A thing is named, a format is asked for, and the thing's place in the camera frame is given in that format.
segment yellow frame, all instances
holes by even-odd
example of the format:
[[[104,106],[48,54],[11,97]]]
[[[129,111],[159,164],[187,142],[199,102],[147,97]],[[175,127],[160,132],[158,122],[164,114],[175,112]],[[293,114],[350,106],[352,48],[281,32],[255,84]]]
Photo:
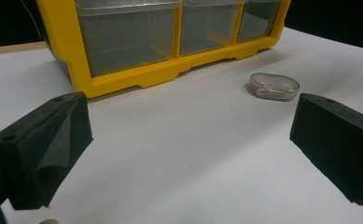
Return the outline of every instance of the yellow frame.
[[[253,56],[259,50],[267,49],[277,43],[284,28],[284,20],[290,1],[284,0],[280,3],[270,36],[236,43],[244,7],[244,5],[240,5],[235,24],[236,29],[234,29],[230,46],[188,56],[180,56],[178,53],[182,14],[182,7],[178,7],[175,9],[175,56],[173,59],[100,77],[91,77],[79,28],[75,0],[37,0],[36,2],[45,23],[52,51],[66,63],[74,89],[84,91],[88,98],[94,98],[132,86],[146,88],[167,82],[192,67],[206,63],[231,58],[241,60]]]

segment yellow plastic drawer organizer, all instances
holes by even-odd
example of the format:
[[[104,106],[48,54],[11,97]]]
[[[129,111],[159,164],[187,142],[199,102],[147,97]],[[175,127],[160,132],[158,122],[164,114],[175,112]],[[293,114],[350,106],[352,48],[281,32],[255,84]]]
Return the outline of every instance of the yellow plastic drawer organizer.
[[[273,46],[290,0],[37,0],[56,58],[89,98]]]

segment black background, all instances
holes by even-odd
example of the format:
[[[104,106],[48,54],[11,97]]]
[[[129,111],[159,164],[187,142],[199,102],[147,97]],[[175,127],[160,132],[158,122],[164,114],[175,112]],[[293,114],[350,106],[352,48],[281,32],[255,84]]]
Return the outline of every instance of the black background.
[[[0,46],[44,39],[35,0],[0,0]],[[363,48],[363,0],[293,0],[286,27]]]

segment black wall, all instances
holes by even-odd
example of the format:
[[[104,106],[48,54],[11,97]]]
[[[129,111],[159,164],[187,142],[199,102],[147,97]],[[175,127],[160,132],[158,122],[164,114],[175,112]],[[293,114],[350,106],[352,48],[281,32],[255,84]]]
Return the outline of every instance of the black wall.
[[[22,0],[42,26],[35,0]],[[286,27],[363,48],[363,0],[292,0]],[[42,40],[21,0],[0,0],[0,46]]]

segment white table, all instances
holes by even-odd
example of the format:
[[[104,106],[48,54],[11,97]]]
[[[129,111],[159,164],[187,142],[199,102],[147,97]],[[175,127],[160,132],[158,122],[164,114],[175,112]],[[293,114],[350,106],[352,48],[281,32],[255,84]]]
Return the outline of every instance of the white table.
[[[298,99],[246,90],[257,72],[363,113],[363,49],[285,29],[254,57],[90,100],[94,141],[50,209],[14,211],[6,201],[8,222],[363,224],[363,206],[288,140]],[[47,49],[0,54],[0,130],[71,91]]]

